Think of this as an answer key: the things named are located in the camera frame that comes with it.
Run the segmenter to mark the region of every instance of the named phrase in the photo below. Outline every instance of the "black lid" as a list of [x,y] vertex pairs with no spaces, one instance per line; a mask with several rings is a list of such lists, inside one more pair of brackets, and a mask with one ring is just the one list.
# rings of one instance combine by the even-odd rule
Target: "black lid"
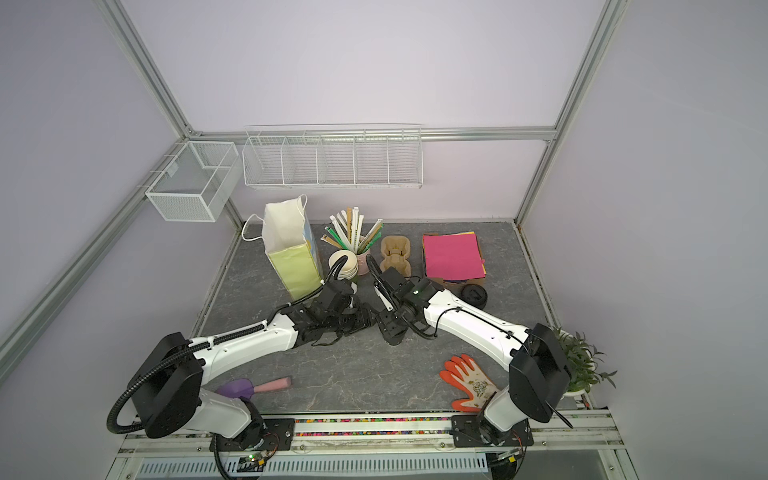
[[484,309],[485,304],[488,303],[488,292],[483,287],[474,283],[464,285],[458,297],[480,310]]

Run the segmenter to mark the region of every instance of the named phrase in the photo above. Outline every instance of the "green straw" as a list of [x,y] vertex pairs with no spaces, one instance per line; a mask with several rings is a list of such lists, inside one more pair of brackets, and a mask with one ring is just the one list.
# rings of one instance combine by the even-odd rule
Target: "green straw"
[[377,241],[379,238],[381,238],[381,237],[382,237],[382,233],[381,233],[381,231],[379,231],[379,232],[376,234],[376,236],[375,236],[375,237],[373,237],[373,240],[371,240],[371,241],[369,241],[369,242],[368,242],[368,246],[366,247],[366,249],[365,249],[365,250],[363,250],[363,251],[362,251],[362,253],[365,253],[365,252],[367,252],[368,250],[370,250],[370,249],[371,249],[371,247],[373,246],[373,244],[374,244],[374,243],[376,243],[376,241]]
[[331,228],[331,227],[326,227],[326,232],[328,232],[328,234],[329,234],[331,237],[333,237],[333,239],[334,239],[336,242],[338,242],[338,244],[339,244],[339,245],[341,245],[342,249],[344,248],[344,242],[342,242],[342,241],[341,241],[341,239],[340,239],[340,238],[339,238],[339,236],[336,234],[336,231],[334,231],[334,229],[333,229],[333,228]]

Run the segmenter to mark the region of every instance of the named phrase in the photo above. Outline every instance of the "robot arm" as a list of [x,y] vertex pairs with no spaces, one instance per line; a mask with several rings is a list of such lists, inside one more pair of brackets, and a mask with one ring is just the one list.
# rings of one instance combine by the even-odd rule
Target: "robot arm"
[[515,325],[478,310],[429,279],[417,284],[394,269],[372,270],[376,291],[387,310],[375,319],[357,303],[349,281],[331,280],[310,307],[294,305],[264,320],[210,337],[186,340],[180,333],[163,338],[129,384],[141,424],[116,424],[122,405],[115,404],[108,428],[115,433],[144,429],[159,438],[178,429],[193,429],[233,439],[243,450],[258,446],[263,420],[249,399],[230,399],[201,386],[245,362],[317,341],[327,332],[337,338],[378,323],[385,340],[395,345],[422,322],[458,336],[509,371],[510,386],[494,396],[478,416],[483,441],[498,444],[512,426],[527,418],[548,422],[570,381],[570,370],[554,333],[542,325]]
[[571,381],[571,365],[558,339],[546,326],[515,325],[479,310],[430,279],[414,284],[393,268],[384,273],[371,265],[376,293],[388,312],[379,328],[388,343],[402,341],[408,328],[429,337],[416,324],[445,330],[477,347],[509,372],[509,385],[478,416],[478,432],[499,443],[516,423],[532,418],[549,422]]

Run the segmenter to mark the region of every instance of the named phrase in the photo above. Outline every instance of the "white wire basket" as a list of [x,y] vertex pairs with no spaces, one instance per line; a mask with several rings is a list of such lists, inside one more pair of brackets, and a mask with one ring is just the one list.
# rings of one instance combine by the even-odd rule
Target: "white wire basket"
[[334,134],[249,134],[245,184],[291,187],[421,187],[424,159],[418,130]]
[[147,189],[170,222],[215,222],[243,173],[232,142],[188,141]]

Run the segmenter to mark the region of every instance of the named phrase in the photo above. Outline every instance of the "work glove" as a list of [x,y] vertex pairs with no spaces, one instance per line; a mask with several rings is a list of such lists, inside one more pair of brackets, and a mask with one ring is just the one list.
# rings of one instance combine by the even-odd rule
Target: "work glove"
[[451,404],[454,410],[479,412],[488,399],[498,392],[496,385],[469,355],[453,356],[445,362],[444,367],[445,370],[440,372],[440,378],[469,396],[468,399],[455,400]]

